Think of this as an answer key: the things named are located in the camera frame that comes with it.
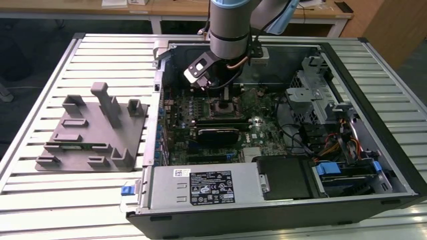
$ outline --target blue latch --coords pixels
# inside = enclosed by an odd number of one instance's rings
[[[379,161],[373,161],[373,168],[375,168],[375,171],[376,171],[376,172],[380,172],[380,171],[383,170]]]
[[[121,187],[121,196],[134,195],[134,186],[122,186]]]
[[[314,169],[318,175],[341,173],[336,162],[321,162],[317,166],[314,166]]]

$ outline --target metal work surface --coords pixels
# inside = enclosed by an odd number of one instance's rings
[[[66,95],[90,94],[105,82],[118,103],[152,104],[154,41],[200,40],[184,35],[86,34],[73,39],[0,162],[0,239],[144,239],[120,210],[120,187],[141,177],[146,134],[138,144],[133,172],[65,173],[34,170],[36,157],[62,116]],[[403,81],[356,39],[262,37],[274,42],[329,42],[385,125],[427,180],[427,111]],[[337,85],[342,99],[344,90]],[[148,108],[149,122],[154,108]],[[126,197],[128,206],[137,196]],[[228,234],[197,239],[425,239],[427,206],[387,211],[356,224]]]

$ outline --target warning label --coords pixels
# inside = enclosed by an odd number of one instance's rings
[[[232,171],[208,171],[189,173],[190,204],[234,203]]]

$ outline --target cable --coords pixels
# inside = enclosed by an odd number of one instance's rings
[[[281,11],[278,12],[278,14],[277,14],[277,15],[269,20],[269,22],[266,22],[266,24],[261,27],[261,29],[258,30],[258,32],[257,32],[257,34],[256,34],[256,36],[254,36],[254,41],[258,40],[260,34],[261,34],[261,32],[265,30],[265,28],[277,20],[277,18],[278,18],[278,17],[281,16],[281,14],[285,12],[285,10],[286,10],[290,2],[292,2],[290,0],[286,1],[285,5],[284,5],[284,8],[282,8]]]
[[[249,57],[248,56],[245,56],[241,60],[240,60],[240,62],[237,62],[234,65],[228,65],[226,64],[226,69],[228,70],[234,70],[237,67],[240,67],[245,62],[246,62],[246,60],[249,60]]]
[[[201,29],[197,31],[197,35],[201,35],[202,33],[205,33],[205,32],[209,30],[209,20],[210,20],[210,0],[208,0],[206,20],[205,20],[204,28],[201,28]]]
[[[13,87],[6,87],[5,89],[42,89],[41,86],[13,86]]]
[[[300,5],[300,7],[301,7],[301,14],[304,15],[304,21],[301,24],[305,24],[305,8],[300,3],[297,5]]]
[[[214,86],[214,87],[209,87],[208,89],[209,89],[209,90],[216,90],[216,89],[224,88],[229,83],[233,82],[233,80],[236,80],[236,78],[240,76],[241,72],[242,72],[242,67],[240,68],[240,70],[234,73],[234,75],[232,76],[232,78],[230,78],[222,85]]]

